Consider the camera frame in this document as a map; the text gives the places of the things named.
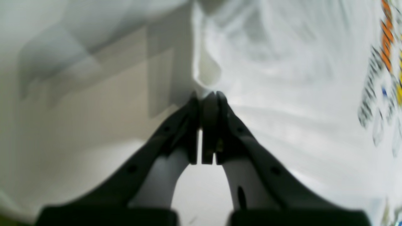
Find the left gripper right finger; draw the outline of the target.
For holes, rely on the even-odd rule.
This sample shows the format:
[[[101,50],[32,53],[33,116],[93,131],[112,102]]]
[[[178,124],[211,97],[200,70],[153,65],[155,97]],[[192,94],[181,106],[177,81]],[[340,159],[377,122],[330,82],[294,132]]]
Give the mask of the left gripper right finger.
[[[369,226],[362,210],[347,210],[314,193],[266,150],[235,115],[225,95],[202,101],[202,163],[213,155],[227,177],[234,210],[229,226]]]

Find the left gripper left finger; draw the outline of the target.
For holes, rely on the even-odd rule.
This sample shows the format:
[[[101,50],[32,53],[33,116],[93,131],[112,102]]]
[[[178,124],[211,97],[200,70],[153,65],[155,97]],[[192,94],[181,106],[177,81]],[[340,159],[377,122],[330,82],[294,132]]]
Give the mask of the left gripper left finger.
[[[172,210],[177,180],[197,163],[199,100],[166,118],[149,140],[95,189],[45,207],[36,226],[179,226]]]

